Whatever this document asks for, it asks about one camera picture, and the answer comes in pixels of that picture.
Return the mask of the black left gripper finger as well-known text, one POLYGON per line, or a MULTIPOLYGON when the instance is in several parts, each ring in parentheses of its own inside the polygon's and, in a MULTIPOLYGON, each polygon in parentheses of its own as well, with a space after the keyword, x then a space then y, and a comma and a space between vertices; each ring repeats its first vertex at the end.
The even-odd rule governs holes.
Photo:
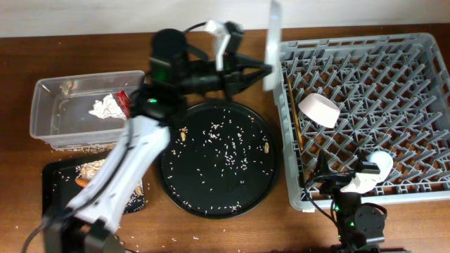
POLYGON ((260 69, 255 72, 244 74, 242 78, 242 91, 247 90, 253 84, 257 83, 261 79, 271 74, 271 72, 272 72, 271 69, 260 69))
POLYGON ((240 65, 242 68, 252 68, 258 70, 272 70, 270 64, 266 64, 264 61, 258 60, 256 58, 251 58, 250 56, 240 56, 240 65))

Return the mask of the grey bowl with rice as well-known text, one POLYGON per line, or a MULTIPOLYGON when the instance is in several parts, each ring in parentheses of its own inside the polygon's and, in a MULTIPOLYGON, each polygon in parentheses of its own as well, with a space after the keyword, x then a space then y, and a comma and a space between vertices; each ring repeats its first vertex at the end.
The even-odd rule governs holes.
POLYGON ((279 58, 281 43, 282 10, 279 2, 271 0, 269 26, 266 36, 266 50, 264 62, 271 66, 271 73, 263 80, 263 90, 272 91, 280 81, 279 58))

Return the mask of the pink bowl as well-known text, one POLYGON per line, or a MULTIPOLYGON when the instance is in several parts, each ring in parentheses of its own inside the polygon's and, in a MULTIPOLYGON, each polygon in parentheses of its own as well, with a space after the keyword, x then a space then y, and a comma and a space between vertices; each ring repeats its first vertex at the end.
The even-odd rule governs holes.
POLYGON ((317 93, 309 94, 298 107, 310 120, 317 124, 332 129, 340 116, 339 107, 325 96, 317 93))

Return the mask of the light blue cup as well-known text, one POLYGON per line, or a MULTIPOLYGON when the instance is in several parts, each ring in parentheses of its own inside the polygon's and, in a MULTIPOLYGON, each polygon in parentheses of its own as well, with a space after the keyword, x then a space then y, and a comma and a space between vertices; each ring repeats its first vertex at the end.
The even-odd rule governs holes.
POLYGON ((367 157, 367 160, 369 162, 377 164, 380 170, 380 173, 375 179, 376 183, 384 181, 389 176, 394 164, 393 158, 390 156, 390 154, 381 150, 371 153, 367 157))

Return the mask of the red snack wrapper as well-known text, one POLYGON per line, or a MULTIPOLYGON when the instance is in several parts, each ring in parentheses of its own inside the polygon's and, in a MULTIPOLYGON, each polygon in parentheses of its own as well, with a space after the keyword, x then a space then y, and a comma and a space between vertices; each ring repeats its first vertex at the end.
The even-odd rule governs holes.
POLYGON ((126 118, 130 118, 130 105, 131 100, 128 97, 127 93, 124 90, 117 92, 115 94, 115 99, 120 106, 122 112, 124 113, 126 118))

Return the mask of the white tissue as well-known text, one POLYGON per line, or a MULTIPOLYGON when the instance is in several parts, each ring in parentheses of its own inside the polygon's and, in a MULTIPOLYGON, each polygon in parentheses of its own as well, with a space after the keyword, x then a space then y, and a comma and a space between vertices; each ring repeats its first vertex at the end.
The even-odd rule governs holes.
POLYGON ((110 117, 114 119, 127 119, 127 116, 117 104, 117 101, 111 93, 105 96, 103 100, 96 100, 93 104, 93 108, 89 111, 89 114, 100 119, 107 119, 110 117))

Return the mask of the orange carrot piece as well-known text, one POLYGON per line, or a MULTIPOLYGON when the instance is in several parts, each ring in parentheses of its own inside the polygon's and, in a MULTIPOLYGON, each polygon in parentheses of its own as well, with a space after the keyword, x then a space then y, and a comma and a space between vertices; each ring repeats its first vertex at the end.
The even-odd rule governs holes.
POLYGON ((75 183, 82 188, 86 188, 88 186, 88 184, 90 183, 90 180, 83 179, 83 178, 76 178, 75 183))

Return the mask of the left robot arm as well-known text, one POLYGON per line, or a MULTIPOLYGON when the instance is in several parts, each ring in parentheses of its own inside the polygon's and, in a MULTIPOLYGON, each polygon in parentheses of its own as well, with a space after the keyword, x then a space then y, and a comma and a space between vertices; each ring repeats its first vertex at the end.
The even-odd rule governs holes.
POLYGON ((100 171, 62 210, 48 209, 35 235, 47 252, 123 252, 115 237, 124 209, 152 162, 168 146, 169 129, 186 113, 188 94, 223 91, 227 99, 258 81, 271 89, 281 32, 266 36, 265 57, 238 53, 243 32, 227 24, 214 33, 214 59, 191 46, 184 31, 153 37, 150 72, 131 96, 131 116, 100 171))

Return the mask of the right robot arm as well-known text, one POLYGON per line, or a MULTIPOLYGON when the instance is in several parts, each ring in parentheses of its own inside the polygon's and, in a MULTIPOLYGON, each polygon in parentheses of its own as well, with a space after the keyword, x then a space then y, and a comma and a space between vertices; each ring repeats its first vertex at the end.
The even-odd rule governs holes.
POLYGON ((380 175, 380 167, 362 156, 358 156, 354 171, 332 172, 326 153, 319 151, 313 181, 321 184, 320 195, 331 197, 330 217, 340 241, 330 247, 332 252, 380 251, 379 244, 385 241, 387 210, 361 200, 376 186, 380 175))

